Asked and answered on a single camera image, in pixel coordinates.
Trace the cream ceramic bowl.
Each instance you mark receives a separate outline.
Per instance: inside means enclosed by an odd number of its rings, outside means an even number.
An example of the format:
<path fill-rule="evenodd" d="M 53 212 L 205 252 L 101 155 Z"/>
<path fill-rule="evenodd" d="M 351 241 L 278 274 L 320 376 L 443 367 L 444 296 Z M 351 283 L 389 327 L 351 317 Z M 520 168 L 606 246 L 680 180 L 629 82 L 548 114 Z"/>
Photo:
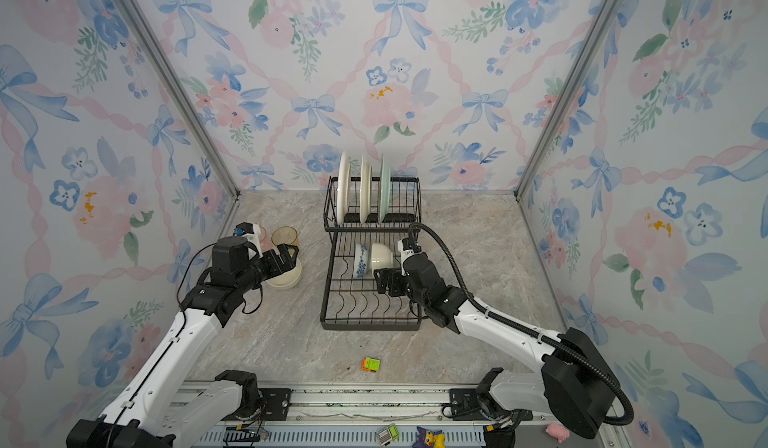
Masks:
<path fill-rule="evenodd" d="M 396 266 L 392 250 L 383 243 L 372 243 L 370 247 L 370 269 L 372 272 L 391 269 Z"/>
<path fill-rule="evenodd" d="M 265 284 L 279 291 L 290 290 L 299 284 L 302 274 L 303 266 L 301 261 L 297 259 L 296 266 L 292 270 L 267 280 Z"/>

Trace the blue floral bowl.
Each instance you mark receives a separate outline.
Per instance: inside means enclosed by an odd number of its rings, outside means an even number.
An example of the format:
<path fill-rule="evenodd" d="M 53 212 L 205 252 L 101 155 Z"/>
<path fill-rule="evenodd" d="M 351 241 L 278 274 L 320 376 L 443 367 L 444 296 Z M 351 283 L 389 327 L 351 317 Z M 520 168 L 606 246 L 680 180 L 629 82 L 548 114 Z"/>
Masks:
<path fill-rule="evenodd" d="M 370 251 L 363 244 L 356 244 L 353 259 L 353 277 L 361 279 L 366 276 L 370 265 Z"/>

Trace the yellow transparent cup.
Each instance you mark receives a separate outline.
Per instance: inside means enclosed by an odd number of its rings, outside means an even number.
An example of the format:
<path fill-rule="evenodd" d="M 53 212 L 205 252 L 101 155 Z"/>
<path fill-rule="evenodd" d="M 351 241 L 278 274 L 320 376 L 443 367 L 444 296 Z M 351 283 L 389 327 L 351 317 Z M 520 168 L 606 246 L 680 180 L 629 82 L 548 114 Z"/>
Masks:
<path fill-rule="evenodd" d="M 285 245 L 289 250 L 300 247 L 298 230 L 292 226 L 277 228 L 271 235 L 271 242 L 275 247 Z"/>

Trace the pink transparent cup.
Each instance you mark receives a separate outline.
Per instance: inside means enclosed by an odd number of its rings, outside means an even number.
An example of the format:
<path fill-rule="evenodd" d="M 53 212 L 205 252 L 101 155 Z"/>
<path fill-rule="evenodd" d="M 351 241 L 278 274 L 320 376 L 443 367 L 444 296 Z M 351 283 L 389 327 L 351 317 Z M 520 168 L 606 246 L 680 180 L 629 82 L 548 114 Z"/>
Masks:
<path fill-rule="evenodd" d="M 261 225 L 259 225 L 256 229 L 256 233 L 258 235 L 260 249 L 263 252 L 271 250 L 272 249 L 271 238 L 267 233 L 266 229 Z"/>

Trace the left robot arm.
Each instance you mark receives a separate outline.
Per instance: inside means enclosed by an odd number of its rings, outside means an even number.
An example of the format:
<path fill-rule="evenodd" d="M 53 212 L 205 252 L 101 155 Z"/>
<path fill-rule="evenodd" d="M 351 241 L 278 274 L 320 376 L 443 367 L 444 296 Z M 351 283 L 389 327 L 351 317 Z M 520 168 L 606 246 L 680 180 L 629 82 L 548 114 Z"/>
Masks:
<path fill-rule="evenodd" d="M 220 421 L 255 421 L 266 401 L 255 374 L 226 370 L 193 401 L 169 407 L 196 361 L 262 283 L 296 267 L 299 249 L 281 244 L 260 253 L 244 237 L 218 240 L 211 265 L 180 302 L 158 347 L 136 377 L 95 419 L 80 419 L 69 447 L 191 447 Z"/>

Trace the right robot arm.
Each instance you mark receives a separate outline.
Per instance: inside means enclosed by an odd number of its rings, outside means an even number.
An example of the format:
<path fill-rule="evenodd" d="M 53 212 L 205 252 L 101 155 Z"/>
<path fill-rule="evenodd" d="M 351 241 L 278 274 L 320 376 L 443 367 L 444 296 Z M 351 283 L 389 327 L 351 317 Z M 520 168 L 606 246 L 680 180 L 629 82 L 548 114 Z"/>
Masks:
<path fill-rule="evenodd" d="M 604 424 L 633 420 L 617 377 L 584 333 L 574 328 L 559 333 L 510 318 L 446 284 L 424 253 L 407 257 L 399 267 L 377 269 L 373 276 L 379 293 L 408 298 L 436 326 L 480 340 L 537 373 L 534 382 L 518 382 L 502 368 L 484 376 L 475 397 L 493 428 L 512 427 L 538 411 L 593 439 Z"/>

